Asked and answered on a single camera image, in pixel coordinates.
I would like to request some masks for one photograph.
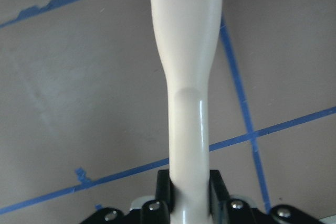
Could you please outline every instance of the metal bolt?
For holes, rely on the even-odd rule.
[[[277,211],[278,216],[289,218],[290,217],[290,211],[287,208],[279,208]]]
[[[244,206],[244,203],[241,201],[241,200],[234,200],[231,202],[231,206],[234,208],[234,209],[242,209],[243,206]]]
[[[156,211],[156,210],[158,210],[160,208],[160,202],[155,202],[155,203],[151,203],[150,205],[149,205],[149,210],[151,210],[151,211]]]
[[[105,221],[114,220],[118,216],[117,211],[113,210],[109,214],[105,215]]]

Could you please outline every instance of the floor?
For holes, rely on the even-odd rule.
[[[0,222],[153,195],[169,164],[150,0],[0,6]],[[335,0],[223,0],[209,149],[231,194],[336,214],[335,38]]]

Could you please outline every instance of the silver screw head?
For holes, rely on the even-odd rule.
[[[242,209],[243,206],[244,206],[244,203],[241,200],[236,199],[236,200],[231,202],[231,206],[234,209]]]
[[[112,212],[105,215],[105,221],[114,220],[118,216],[117,211],[113,210]]]
[[[155,203],[151,203],[149,205],[149,210],[151,211],[155,211],[155,210],[158,210],[160,208],[160,202],[155,202]]]
[[[289,218],[290,217],[290,211],[287,208],[279,208],[277,211],[278,216]]]

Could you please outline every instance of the white object at corner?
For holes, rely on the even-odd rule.
[[[207,93],[222,0],[151,0],[151,6],[168,88],[171,223],[211,223]]]

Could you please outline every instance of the white tube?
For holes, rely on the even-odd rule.
[[[167,80],[172,224],[207,224],[207,92],[222,0],[151,0],[156,43]]]

